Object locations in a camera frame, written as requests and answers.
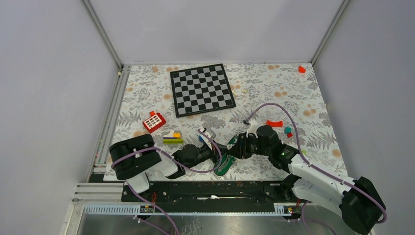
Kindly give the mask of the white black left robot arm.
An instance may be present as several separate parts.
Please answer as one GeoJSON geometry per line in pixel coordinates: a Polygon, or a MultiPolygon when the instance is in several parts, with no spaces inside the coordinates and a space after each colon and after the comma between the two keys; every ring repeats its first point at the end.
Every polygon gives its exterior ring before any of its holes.
{"type": "Polygon", "coordinates": [[[228,151],[227,146],[202,134],[203,145],[187,144],[173,154],[155,146],[153,137],[145,134],[117,142],[109,147],[111,169],[117,180],[133,186],[133,195],[140,201],[151,197],[152,189],[146,171],[155,168],[168,179],[177,179],[185,171],[209,173],[219,168],[228,151]]]}

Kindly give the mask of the green canvas sneaker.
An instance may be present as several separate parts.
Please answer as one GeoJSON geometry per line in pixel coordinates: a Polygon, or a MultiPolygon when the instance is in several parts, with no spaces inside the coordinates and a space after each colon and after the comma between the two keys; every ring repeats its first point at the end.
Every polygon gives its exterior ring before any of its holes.
{"type": "Polygon", "coordinates": [[[221,149],[222,153],[222,159],[219,161],[219,157],[217,158],[216,163],[214,164],[214,168],[216,168],[213,173],[218,177],[223,177],[227,174],[230,167],[233,165],[233,163],[237,160],[236,157],[231,156],[227,153],[228,149],[232,148],[235,143],[237,142],[237,138],[240,134],[244,134],[245,132],[239,132],[236,135],[234,135],[226,144],[226,147],[223,145],[218,144],[218,146],[221,149]]]}

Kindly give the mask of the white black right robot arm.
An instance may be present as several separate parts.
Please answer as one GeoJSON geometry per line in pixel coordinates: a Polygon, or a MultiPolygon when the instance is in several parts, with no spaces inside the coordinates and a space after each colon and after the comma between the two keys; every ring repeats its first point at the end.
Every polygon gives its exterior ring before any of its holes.
{"type": "Polygon", "coordinates": [[[288,173],[280,189],[285,201],[298,198],[315,203],[337,214],[358,234],[367,235],[387,219],[386,206],[369,179],[354,179],[306,160],[269,125],[236,135],[228,144],[228,154],[238,159],[267,157],[275,168],[288,173]]]}

